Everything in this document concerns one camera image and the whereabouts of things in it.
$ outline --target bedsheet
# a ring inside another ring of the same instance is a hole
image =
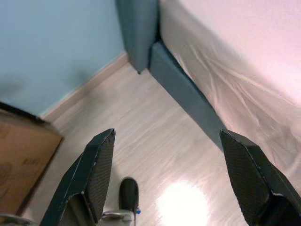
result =
[[[160,33],[225,126],[301,195],[301,1],[161,0]]]

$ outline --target laminate flooring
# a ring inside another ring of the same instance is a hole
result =
[[[144,71],[126,64],[54,126],[65,140],[24,217],[40,222],[66,170],[91,138],[116,129],[105,210],[118,209],[122,178],[139,184],[138,226],[244,226],[223,153]]]

